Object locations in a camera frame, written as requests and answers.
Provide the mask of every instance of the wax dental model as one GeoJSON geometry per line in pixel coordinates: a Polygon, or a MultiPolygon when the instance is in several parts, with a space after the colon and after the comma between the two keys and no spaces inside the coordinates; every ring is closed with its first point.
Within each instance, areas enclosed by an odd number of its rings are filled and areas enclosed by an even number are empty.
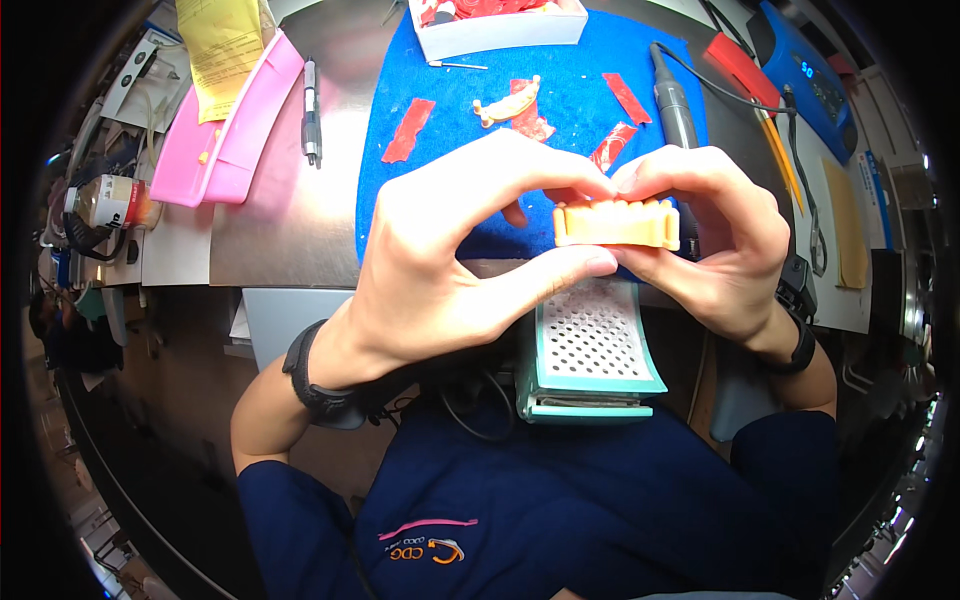
{"type": "Polygon", "coordinates": [[[559,203],[553,211],[557,246],[633,244],[680,249],[680,212],[669,200],[559,203]]]}
{"type": "Polygon", "coordinates": [[[534,75],[533,81],[522,90],[488,107],[483,107],[479,100],[474,100],[473,113],[480,117],[480,125],[488,129],[494,123],[512,119],[526,110],[537,100],[538,91],[540,91],[540,75],[534,75]]]}

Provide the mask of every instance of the black wristband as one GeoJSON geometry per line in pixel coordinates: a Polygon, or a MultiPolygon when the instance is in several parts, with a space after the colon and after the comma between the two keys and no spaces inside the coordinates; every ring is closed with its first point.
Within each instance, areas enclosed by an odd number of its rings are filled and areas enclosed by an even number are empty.
{"type": "Polygon", "coordinates": [[[365,419],[356,410],[356,402],[353,398],[356,390],[328,390],[310,383],[308,373],[310,349],[313,347],[317,332],[326,321],[327,319],[317,321],[297,336],[287,350],[287,356],[283,359],[283,367],[280,370],[290,375],[290,382],[294,386],[297,398],[310,411],[311,423],[336,429],[356,429],[365,419]]]}
{"type": "Polygon", "coordinates": [[[792,375],[803,371],[810,366],[810,361],[813,360],[813,352],[817,349],[817,339],[813,336],[813,332],[810,331],[806,323],[801,320],[800,316],[792,310],[787,310],[786,314],[790,315],[793,322],[797,324],[800,336],[797,338],[797,347],[794,348],[793,353],[790,355],[789,363],[768,363],[766,361],[760,361],[766,371],[774,375],[792,375]]]}

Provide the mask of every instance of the bottle label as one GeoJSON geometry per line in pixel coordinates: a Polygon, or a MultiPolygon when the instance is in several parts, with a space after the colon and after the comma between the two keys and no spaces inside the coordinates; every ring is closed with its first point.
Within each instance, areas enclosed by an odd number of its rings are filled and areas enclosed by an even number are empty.
{"type": "Polygon", "coordinates": [[[100,176],[100,195],[93,211],[94,227],[126,229],[133,223],[136,207],[146,196],[146,183],[129,177],[100,176]]]}

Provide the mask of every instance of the blue towel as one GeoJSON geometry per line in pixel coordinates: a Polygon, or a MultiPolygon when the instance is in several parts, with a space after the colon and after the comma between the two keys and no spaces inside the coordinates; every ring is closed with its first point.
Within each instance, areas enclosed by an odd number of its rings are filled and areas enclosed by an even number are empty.
{"type": "MultiPolygon", "coordinates": [[[[370,232],[373,206],[380,186],[387,180],[420,168],[424,164],[467,144],[510,122],[480,127],[472,103],[484,105],[510,93],[511,79],[540,75],[537,96],[539,114],[557,131],[546,140],[551,148],[590,156],[619,121],[630,125],[630,117],[607,87],[602,73],[619,73],[634,92],[653,123],[639,125],[607,175],[621,165],[663,146],[663,131],[654,99],[654,69],[650,42],[666,44],[690,61],[686,43],[631,19],[606,12],[589,11],[587,26],[576,46],[530,46],[490,50],[446,59],[449,62],[481,64],[489,70],[430,67],[424,62],[410,13],[403,15],[387,49],[380,81],[373,95],[370,125],[360,168],[356,204],[356,250],[363,262],[370,232]],[[434,100],[417,145],[406,161],[380,161],[394,131],[414,98],[434,100]]],[[[672,59],[664,57],[674,77],[684,87],[697,137],[707,145],[707,116],[700,83],[672,59]]],[[[554,248],[553,203],[540,191],[520,197],[520,206],[529,220],[525,229],[508,224],[499,213],[477,226],[464,240],[457,257],[533,258],[554,248]]]]}

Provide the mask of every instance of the perforated plate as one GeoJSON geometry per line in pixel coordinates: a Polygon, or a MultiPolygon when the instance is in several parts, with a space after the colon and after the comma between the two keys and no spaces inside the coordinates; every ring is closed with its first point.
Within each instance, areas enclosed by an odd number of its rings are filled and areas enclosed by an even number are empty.
{"type": "Polygon", "coordinates": [[[589,279],[543,304],[543,364],[555,376],[651,381],[632,284],[589,279]]]}

